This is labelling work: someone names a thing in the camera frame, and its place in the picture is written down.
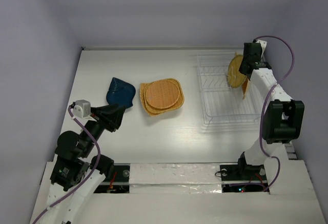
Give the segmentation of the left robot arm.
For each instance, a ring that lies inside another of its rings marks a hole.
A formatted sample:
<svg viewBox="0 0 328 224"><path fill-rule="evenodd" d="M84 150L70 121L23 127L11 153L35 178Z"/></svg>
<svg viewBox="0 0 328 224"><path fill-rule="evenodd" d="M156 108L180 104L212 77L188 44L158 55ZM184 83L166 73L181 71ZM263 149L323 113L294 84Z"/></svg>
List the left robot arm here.
<svg viewBox="0 0 328 224"><path fill-rule="evenodd" d="M86 100L68 107L81 132L66 131L57 140L48 206L41 223L76 223L99 185L117 178L114 160L101 154L97 141L104 131L119 129L125 109L118 104L95 108Z"/></svg>

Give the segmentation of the square orange woven plate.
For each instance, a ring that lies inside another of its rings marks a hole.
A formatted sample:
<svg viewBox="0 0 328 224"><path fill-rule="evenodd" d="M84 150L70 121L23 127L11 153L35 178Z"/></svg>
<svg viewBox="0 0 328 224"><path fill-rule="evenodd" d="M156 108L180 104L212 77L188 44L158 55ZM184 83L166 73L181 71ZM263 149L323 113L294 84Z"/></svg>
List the square orange woven plate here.
<svg viewBox="0 0 328 224"><path fill-rule="evenodd" d="M166 108L166 109L161 109L161 110L164 110L164 111L165 111L164 113L166 113L166 112L168 112L168 111L173 111L173 110L177 110L177 109L179 109L179 108L183 105L184 100L185 100L184 95L183 95L183 91L182 91L182 88L181 88L181 85L180 85L179 81L177 81L176 79L173 79L173 78L166 78L166 79L167 79L167 80L171 80L171 81L173 81L175 84L178 85L178 87L179 87L179 89L180 89L180 93L181 93L181 95L180 95L180 98L179 98L178 102L177 102L176 104L174 104L172 107L170 107L170 108Z"/></svg>

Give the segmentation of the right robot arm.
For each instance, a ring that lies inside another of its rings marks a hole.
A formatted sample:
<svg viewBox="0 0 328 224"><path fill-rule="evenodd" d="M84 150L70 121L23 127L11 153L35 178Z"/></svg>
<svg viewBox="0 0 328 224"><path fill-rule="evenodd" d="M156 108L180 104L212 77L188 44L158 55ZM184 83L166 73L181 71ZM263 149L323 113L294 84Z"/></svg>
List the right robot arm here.
<svg viewBox="0 0 328 224"><path fill-rule="evenodd" d="M241 154L236 166L236 173L242 179L249 179L263 169L268 158L276 159L272 153L279 145L299 137L305 110L304 103L284 91L270 64L262 60L266 46L260 39L244 43L239 68L263 98L259 137Z"/></svg>

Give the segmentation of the small orange woven plate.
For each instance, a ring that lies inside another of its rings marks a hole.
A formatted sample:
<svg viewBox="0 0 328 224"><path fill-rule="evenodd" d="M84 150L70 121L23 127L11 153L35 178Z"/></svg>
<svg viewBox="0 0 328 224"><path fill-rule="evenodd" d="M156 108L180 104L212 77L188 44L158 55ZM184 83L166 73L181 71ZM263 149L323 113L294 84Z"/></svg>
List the small orange woven plate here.
<svg viewBox="0 0 328 224"><path fill-rule="evenodd" d="M246 94L247 94L247 91L249 89L249 85L250 85L250 81L249 81L248 78L246 78L244 83L241 85L242 92L243 92L243 98L242 99L246 98Z"/></svg>

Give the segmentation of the triangular orange woven plate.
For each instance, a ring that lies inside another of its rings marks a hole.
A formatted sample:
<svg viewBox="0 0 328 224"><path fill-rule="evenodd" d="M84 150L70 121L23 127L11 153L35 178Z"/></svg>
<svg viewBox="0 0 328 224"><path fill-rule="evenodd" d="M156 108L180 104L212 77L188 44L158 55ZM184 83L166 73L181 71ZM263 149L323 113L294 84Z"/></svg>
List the triangular orange woven plate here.
<svg viewBox="0 0 328 224"><path fill-rule="evenodd" d="M146 113L150 116L157 116L157 115L163 114L165 112L164 110L152 108L146 102L145 93L146 93L146 89L148 88L149 84L150 83L141 83L139 86L140 87L139 96L140 96L141 104L142 104L144 110L146 111Z"/></svg>

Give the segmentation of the round orange woven plate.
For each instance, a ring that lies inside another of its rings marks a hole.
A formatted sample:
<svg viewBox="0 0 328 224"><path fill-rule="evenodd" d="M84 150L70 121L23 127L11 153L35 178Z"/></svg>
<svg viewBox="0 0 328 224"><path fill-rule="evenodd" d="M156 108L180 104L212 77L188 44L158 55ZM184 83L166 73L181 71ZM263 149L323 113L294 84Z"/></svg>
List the round orange woven plate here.
<svg viewBox="0 0 328 224"><path fill-rule="evenodd" d="M147 85L146 103L155 109L166 109L176 104L180 98L180 89L171 80L157 80Z"/></svg>

